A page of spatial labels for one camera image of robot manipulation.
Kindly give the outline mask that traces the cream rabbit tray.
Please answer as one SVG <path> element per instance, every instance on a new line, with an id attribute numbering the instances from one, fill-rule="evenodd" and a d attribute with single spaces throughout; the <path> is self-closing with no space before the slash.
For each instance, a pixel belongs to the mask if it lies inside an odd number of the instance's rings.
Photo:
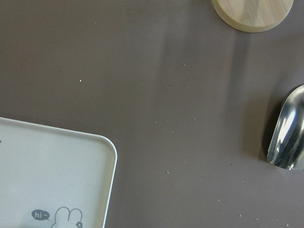
<path id="1" fill-rule="evenodd" d="M 106 137 L 1 118 L 1 227 L 104 227 L 116 162 Z"/>

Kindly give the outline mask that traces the wooden mug tree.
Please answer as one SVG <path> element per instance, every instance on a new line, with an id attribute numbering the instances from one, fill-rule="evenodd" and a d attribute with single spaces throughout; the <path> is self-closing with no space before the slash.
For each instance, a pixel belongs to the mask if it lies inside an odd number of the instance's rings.
<path id="1" fill-rule="evenodd" d="M 250 33 L 268 31 L 289 14 L 293 0 L 213 0 L 218 16 L 229 26 Z"/>

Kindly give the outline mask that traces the metal scoop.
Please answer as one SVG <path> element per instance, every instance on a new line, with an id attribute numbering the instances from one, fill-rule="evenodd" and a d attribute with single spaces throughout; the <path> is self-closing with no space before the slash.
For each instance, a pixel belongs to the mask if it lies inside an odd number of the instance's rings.
<path id="1" fill-rule="evenodd" d="M 285 98 L 266 158 L 282 169 L 304 169 L 304 85 L 295 87 Z"/>

